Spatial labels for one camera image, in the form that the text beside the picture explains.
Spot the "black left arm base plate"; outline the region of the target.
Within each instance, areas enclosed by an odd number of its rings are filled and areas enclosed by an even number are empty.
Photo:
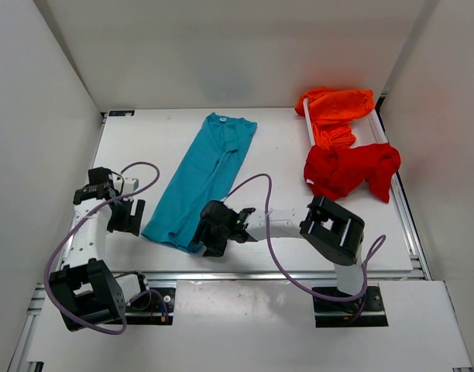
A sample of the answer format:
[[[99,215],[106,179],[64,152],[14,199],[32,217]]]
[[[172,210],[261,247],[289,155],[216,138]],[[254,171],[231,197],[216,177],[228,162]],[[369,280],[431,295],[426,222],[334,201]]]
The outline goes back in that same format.
[[[119,278],[120,288],[123,290],[125,300],[131,300],[142,291],[153,290],[144,294],[134,302],[128,303],[125,308],[125,317],[128,325],[136,326],[171,326],[176,302],[176,285],[174,282],[141,280],[136,283],[133,276]]]

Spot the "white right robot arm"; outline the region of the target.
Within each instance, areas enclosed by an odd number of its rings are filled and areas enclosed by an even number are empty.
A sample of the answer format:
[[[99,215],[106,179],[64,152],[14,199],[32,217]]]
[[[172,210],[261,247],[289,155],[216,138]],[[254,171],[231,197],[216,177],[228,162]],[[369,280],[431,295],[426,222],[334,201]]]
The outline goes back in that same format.
[[[351,302],[364,296],[366,268],[360,258],[364,221],[326,197],[314,197],[300,208],[269,211],[253,207],[237,212],[211,200],[201,210],[189,247],[202,245],[206,257],[222,257],[227,243],[257,243],[291,238],[306,241],[334,264],[339,297],[318,294],[331,302]]]

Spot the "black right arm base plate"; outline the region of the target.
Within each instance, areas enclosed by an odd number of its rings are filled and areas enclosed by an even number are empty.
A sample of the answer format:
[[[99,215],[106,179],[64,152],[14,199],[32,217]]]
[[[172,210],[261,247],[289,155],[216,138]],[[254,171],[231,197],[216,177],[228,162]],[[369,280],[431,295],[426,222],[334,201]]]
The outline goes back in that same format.
[[[333,302],[313,297],[315,327],[387,327],[383,297],[378,286],[368,286],[366,293],[350,302]]]

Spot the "teal t shirt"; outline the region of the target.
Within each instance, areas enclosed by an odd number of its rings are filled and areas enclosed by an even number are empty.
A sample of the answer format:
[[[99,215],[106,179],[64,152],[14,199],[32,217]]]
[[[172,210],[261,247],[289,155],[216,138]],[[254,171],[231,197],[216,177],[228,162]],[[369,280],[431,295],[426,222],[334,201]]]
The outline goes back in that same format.
[[[198,253],[193,245],[200,213],[210,200],[220,200],[231,190],[246,158],[257,123],[211,113],[204,120],[142,230],[154,243],[185,253]]]

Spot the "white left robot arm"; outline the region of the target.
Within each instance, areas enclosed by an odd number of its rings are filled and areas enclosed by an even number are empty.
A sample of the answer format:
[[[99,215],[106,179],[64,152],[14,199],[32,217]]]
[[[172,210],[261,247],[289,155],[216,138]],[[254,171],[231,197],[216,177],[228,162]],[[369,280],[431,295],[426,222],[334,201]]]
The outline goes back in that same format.
[[[88,171],[88,183],[75,191],[73,235],[60,269],[50,274],[50,290],[71,314],[94,325],[122,321],[135,297],[148,289],[138,271],[115,276],[105,262],[108,233],[139,235],[146,202],[125,195],[139,186],[105,167]]]

